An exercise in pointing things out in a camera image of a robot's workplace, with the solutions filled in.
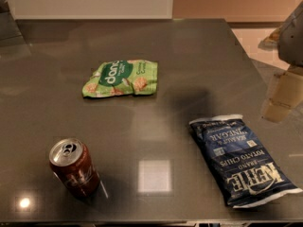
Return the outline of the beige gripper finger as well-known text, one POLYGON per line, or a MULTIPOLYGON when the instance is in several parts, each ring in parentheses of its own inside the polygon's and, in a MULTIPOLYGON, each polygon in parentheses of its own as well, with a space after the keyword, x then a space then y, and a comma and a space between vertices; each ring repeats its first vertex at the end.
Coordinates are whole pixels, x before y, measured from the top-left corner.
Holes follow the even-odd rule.
POLYGON ((279 42, 281 28, 276 28, 268 37, 266 37, 263 41, 265 45, 277 45, 279 42))
POLYGON ((262 117, 271 122, 281 122, 303 101, 303 67, 291 65, 282 74, 275 74, 270 83, 269 95, 262 117))

